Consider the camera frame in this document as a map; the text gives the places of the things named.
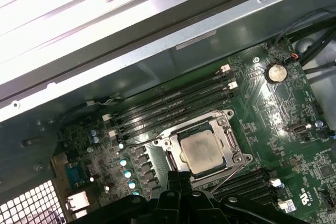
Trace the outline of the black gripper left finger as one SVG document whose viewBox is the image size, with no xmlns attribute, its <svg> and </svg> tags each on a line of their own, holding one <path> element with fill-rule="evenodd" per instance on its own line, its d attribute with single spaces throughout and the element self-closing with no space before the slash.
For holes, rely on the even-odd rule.
<svg viewBox="0 0 336 224">
<path fill-rule="evenodd" d="M 168 172 L 167 190 L 150 200 L 128 195 L 72 223 L 178 223 L 181 208 L 181 173 Z"/>
</svg>

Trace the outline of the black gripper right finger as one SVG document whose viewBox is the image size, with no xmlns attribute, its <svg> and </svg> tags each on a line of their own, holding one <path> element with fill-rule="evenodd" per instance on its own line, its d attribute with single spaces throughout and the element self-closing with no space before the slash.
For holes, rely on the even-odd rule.
<svg viewBox="0 0 336 224">
<path fill-rule="evenodd" d="M 203 191 L 193 190 L 190 178 L 190 172 L 180 173 L 181 190 L 191 223 L 306 223 L 240 195 L 228 195 L 216 201 Z"/>
</svg>

